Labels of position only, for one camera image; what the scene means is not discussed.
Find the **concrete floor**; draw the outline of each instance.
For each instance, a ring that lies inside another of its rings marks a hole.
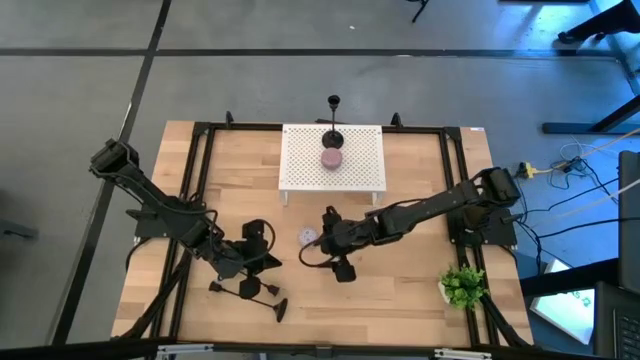
[[[5,0],[0,48],[146,48],[160,5]],[[584,4],[432,0],[411,25],[416,10],[398,0],[174,1],[159,46],[550,50],[566,47],[554,42],[558,31],[593,15]],[[606,41],[579,46],[609,50]],[[0,348],[47,341],[100,185],[86,171],[89,157],[118,135],[141,63],[133,56],[0,57],[0,217],[40,230],[34,241],[0,240]],[[240,122],[311,122],[329,115],[332,93],[343,99],[338,118],[350,123],[387,124],[397,111],[406,124],[485,127],[494,164],[511,168],[523,160],[546,168],[573,141],[542,135],[542,122],[596,121],[633,96],[621,65],[609,58],[156,57],[130,142],[150,172],[167,120],[222,121],[230,110]],[[594,145],[609,139],[578,137]],[[640,151],[640,140],[611,147],[624,149]],[[603,181],[616,177],[615,154],[589,161]],[[538,208],[593,184],[571,178],[563,191],[538,177],[522,186],[529,207]],[[601,196],[593,192],[556,213]],[[133,206],[114,193],[71,342],[110,334],[134,229],[124,210]],[[616,216],[609,202],[580,219],[538,214],[529,223],[540,223],[542,234]],[[518,239],[519,253],[535,254],[526,236]],[[543,247],[574,266],[611,258],[616,226],[570,232]],[[534,328],[536,340],[544,331]]]

